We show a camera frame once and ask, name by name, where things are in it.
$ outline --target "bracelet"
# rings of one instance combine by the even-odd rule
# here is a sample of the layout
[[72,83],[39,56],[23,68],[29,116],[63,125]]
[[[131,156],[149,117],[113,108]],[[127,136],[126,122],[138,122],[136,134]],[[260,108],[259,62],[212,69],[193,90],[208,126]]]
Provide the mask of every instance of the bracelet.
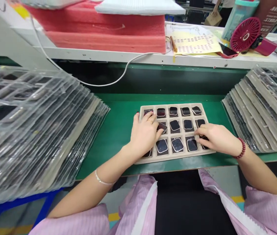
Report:
[[238,138],[238,139],[242,142],[243,149],[242,149],[242,152],[240,153],[240,155],[238,155],[237,157],[234,157],[236,160],[242,158],[244,156],[245,150],[246,150],[245,142],[241,138]]
[[96,176],[97,180],[99,181],[99,183],[102,183],[104,185],[113,185],[113,184],[116,183],[116,182],[114,182],[114,183],[105,183],[105,182],[103,182],[97,175],[97,169],[95,170],[95,176]]

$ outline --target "pink foam block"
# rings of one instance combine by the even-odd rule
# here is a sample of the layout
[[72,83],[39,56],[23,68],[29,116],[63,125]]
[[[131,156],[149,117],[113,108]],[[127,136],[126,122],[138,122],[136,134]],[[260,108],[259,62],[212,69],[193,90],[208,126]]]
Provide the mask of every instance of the pink foam block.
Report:
[[111,35],[165,35],[164,16],[112,15],[95,11],[96,3],[77,3],[60,10],[26,7],[46,31]]
[[62,48],[90,49],[121,52],[165,53],[165,36],[126,36],[94,33],[46,32],[57,46]]

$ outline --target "blue stool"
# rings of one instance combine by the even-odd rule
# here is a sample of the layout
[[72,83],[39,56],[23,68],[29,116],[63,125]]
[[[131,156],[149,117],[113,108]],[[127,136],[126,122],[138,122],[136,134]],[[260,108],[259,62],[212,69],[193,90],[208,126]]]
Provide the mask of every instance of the blue stool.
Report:
[[42,221],[43,219],[46,218],[49,208],[50,208],[56,194],[58,192],[60,192],[61,190],[62,190],[62,188],[59,190],[56,190],[56,191],[48,192],[48,193],[35,194],[35,195],[25,197],[25,198],[18,198],[11,202],[5,202],[3,204],[0,204],[0,214],[11,208],[14,208],[14,207],[17,207],[17,206],[20,206],[20,205],[23,205],[23,204],[26,204],[26,203],[29,203],[32,201],[36,201],[38,199],[46,197],[46,200],[45,200],[45,202],[36,218],[36,221],[33,225],[33,227],[35,227],[40,221]]

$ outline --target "silver bracelet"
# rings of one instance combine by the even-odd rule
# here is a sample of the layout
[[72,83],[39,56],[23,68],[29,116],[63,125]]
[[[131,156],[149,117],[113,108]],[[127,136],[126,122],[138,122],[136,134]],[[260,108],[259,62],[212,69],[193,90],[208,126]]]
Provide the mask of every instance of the silver bracelet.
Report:
[[96,176],[97,180],[99,181],[99,183],[102,183],[102,184],[105,184],[105,185],[113,185],[113,184],[116,183],[116,182],[114,182],[114,183],[105,183],[105,182],[103,182],[97,175],[97,169],[95,170],[95,176]]

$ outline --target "small fan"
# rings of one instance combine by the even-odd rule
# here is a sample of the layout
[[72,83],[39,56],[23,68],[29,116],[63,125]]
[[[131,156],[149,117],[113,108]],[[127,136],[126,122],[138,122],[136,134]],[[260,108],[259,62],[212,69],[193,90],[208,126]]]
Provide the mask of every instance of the small fan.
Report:
[[249,48],[268,56],[277,48],[277,44],[263,38],[260,34],[261,22],[257,17],[250,17],[240,23],[234,30],[230,44],[236,52]]

